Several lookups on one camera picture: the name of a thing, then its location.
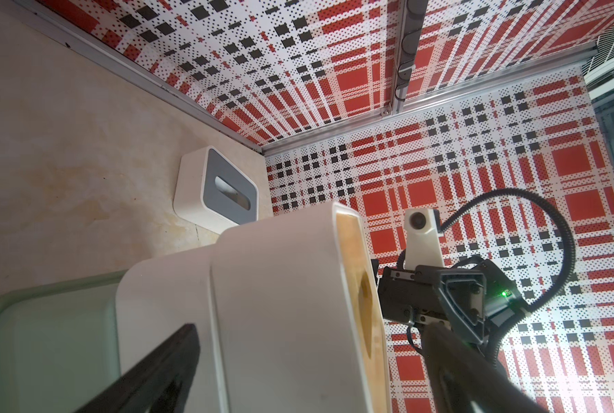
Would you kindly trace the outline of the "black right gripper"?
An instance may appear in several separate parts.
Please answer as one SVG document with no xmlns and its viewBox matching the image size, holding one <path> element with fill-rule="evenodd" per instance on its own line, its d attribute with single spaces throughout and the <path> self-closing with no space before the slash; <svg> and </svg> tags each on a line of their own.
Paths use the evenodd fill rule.
<svg viewBox="0 0 614 413">
<path fill-rule="evenodd" d="M 466 344 L 484 346 L 527 309 L 516 283 L 489 259 L 451 268 L 385 268 L 377 292 L 384 319 L 418 330 L 441 324 Z"/>
</svg>

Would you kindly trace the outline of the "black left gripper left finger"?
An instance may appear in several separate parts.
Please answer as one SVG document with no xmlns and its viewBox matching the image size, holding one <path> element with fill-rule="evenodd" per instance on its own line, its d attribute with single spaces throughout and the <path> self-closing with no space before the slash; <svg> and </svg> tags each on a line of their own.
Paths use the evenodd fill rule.
<svg viewBox="0 0 614 413">
<path fill-rule="evenodd" d="M 79 412 L 183 412 L 200 357 L 194 324 L 185 324 Z"/>
</svg>

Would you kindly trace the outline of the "white tissue box grey lid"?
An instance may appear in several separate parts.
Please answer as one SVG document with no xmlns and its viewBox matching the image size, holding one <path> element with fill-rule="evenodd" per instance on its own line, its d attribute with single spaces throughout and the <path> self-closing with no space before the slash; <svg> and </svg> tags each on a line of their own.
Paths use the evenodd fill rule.
<svg viewBox="0 0 614 413">
<path fill-rule="evenodd" d="M 179 218 L 221 234 L 258 220 L 258 188 L 214 146 L 206 146 L 181 158 L 173 207 Z"/>
</svg>

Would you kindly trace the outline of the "mint green tissue box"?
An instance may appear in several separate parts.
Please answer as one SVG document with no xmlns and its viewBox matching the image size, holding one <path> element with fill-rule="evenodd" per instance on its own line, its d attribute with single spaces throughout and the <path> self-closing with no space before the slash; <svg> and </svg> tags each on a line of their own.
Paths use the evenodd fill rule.
<svg viewBox="0 0 614 413">
<path fill-rule="evenodd" d="M 74 412 L 121 375 L 121 271 L 0 296 L 0 412 Z"/>
</svg>

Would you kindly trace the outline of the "white box bamboo lid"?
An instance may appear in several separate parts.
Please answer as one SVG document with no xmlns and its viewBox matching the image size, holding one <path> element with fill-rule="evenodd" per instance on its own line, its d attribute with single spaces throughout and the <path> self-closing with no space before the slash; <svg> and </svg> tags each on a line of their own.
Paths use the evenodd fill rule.
<svg viewBox="0 0 614 413">
<path fill-rule="evenodd" d="M 209 245 L 142 261 L 125 273 L 116 292 L 122 373 L 181 326 L 196 326 L 200 356 L 186 412 L 229 411 L 210 274 L 213 252 Z"/>
<path fill-rule="evenodd" d="M 327 202 L 225 231 L 211 266 L 234 412 L 388 412 L 362 219 Z"/>
</svg>

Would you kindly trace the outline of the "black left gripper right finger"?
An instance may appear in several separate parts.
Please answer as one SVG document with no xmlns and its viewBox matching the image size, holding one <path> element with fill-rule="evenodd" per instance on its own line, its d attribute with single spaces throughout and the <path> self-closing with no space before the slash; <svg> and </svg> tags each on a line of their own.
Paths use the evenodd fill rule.
<svg viewBox="0 0 614 413">
<path fill-rule="evenodd" d="M 437 412 L 543 412 L 446 327 L 428 325 L 422 356 Z"/>
</svg>

